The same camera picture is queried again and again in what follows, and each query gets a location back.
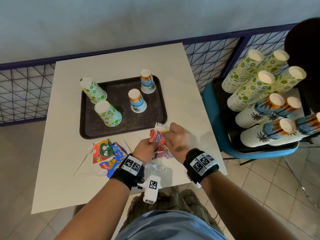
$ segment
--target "hand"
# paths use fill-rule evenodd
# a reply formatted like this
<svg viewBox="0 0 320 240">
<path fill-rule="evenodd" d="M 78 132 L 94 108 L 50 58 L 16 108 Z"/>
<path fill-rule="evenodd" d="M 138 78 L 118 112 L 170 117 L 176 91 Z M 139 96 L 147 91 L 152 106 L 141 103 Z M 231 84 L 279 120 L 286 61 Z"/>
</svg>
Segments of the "hand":
<svg viewBox="0 0 320 240">
<path fill-rule="evenodd" d="M 195 148 L 194 141 L 189 132 L 176 123 L 171 123 L 168 132 L 162 133 L 165 138 L 165 144 L 178 162 L 186 160 L 187 153 Z"/>
<path fill-rule="evenodd" d="M 139 142 L 133 151 L 133 156 L 144 163 L 151 162 L 155 156 L 155 149 L 159 146 L 159 142 L 149 144 L 149 139 L 143 139 Z"/>
</svg>

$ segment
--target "right hand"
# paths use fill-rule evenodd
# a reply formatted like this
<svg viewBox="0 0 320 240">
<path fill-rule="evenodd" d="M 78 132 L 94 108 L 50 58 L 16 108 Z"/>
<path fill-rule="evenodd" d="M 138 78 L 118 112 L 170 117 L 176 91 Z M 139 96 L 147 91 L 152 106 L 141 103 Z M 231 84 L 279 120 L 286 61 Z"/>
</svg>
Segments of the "right hand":
<svg viewBox="0 0 320 240">
<path fill-rule="evenodd" d="M 189 132 L 176 123 L 171 123 L 170 129 L 162 133 L 165 138 L 165 144 L 174 158 L 183 164 L 187 153 L 195 148 L 194 141 Z"/>
</svg>

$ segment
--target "blue chair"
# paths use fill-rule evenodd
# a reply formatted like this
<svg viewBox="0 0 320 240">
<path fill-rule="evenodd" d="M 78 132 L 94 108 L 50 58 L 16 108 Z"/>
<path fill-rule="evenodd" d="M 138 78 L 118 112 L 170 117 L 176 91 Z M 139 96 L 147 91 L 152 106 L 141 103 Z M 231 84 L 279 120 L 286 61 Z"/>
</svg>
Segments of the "blue chair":
<svg viewBox="0 0 320 240">
<path fill-rule="evenodd" d="M 204 91 L 202 93 L 202 101 L 204 103 L 204 107 L 209 117 L 211 127 L 214 132 L 220 151 L 230 155 L 231 157 L 233 157 L 233 159 L 234 158 L 248 159 L 248 161 L 241 163 L 240 165 L 249 163 L 251 161 L 254 161 L 260 158 L 286 156 L 291 153 L 294 153 L 298 149 L 298 145 L 297 145 L 293 149 L 277 150 L 272 152 L 240 153 L 235 149 L 233 149 L 231 142 L 229 140 L 228 134 L 224 129 L 221 116 L 220 116 L 220 110 L 216 101 L 216 97 L 214 96 L 214 91 L 212 89 L 212 82 L 208 83 L 204 88 Z"/>
</svg>

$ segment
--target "black tray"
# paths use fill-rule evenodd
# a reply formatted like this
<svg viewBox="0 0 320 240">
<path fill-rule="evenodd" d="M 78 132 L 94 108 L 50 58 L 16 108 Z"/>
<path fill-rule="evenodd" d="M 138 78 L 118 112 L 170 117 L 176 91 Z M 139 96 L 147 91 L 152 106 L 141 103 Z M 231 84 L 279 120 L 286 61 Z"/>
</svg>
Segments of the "black tray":
<svg viewBox="0 0 320 240">
<path fill-rule="evenodd" d="M 228 133 L 229 140 L 233 149 L 242 154 L 250 154 L 250 153 L 262 153 L 262 152 L 272 152 L 279 150 L 288 150 L 294 149 L 297 147 L 298 142 L 292 142 L 284 145 L 271 146 L 271 145 L 261 145 L 257 147 L 247 147 L 242 144 L 240 140 L 240 134 L 246 130 L 241 128 L 236 124 L 235 117 L 238 112 L 234 112 L 229 109 L 227 105 L 228 98 L 232 95 L 231 93 L 227 93 L 222 89 L 222 82 L 225 77 L 217 77 L 212 81 L 212 89 L 214 92 L 214 96 L 216 98 L 222 123 L 226 132 Z"/>
<path fill-rule="evenodd" d="M 106 126 L 94 111 L 94 103 L 84 92 L 81 95 L 80 135 L 84 139 L 112 136 L 133 131 L 154 128 L 156 122 L 165 123 L 167 112 L 158 77 L 153 75 L 156 89 L 151 94 L 141 92 L 140 77 L 107 81 L 98 85 L 107 93 L 107 101 L 122 115 L 122 121 L 114 127 Z M 128 92 L 137 88 L 146 101 L 147 108 L 142 113 L 132 111 Z"/>
</svg>

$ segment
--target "snack wrapper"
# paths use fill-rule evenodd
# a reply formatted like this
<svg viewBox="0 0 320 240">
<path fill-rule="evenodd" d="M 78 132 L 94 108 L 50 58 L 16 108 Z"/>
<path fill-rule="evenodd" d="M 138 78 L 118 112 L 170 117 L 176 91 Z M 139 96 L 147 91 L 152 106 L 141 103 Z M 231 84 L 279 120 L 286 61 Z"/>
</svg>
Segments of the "snack wrapper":
<svg viewBox="0 0 320 240">
<path fill-rule="evenodd" d="M 121 163 L 123 159 L 127 157 L 127 152 L 121 146 L 119 146 L 116 142 L 111 144 L 111 147 L 115 153 L 115 156 L 109 161 L 103 161 L 99 164 L 101 168 L 107 169 L 108 174 L 106 175 L 110 178 L 117 166 Z"/>
<path fill-rule="evenodd" d="M 160 146 L 154 151 L 156 153 L 154 158 L 160 158 L 163 156 L 166 158 L 173 158 L 173 155 L 169 152 L 169 149 L 165 144 L 165 138 L 162 135 L 162 133 L 166 131 L 166 126 L 161 123 L 156 123 L 154 129 L 150 130 L 149 143 L 152 144 L 156 141 L 160 142 Z"/>
<path fill-rule="evenodd" d="M 115 152 L 111 147 L 112 143 L 109 139 L 98 142 L 94 145 L 93 163 L 111 160 L 115 156 Z"/>
</svg>

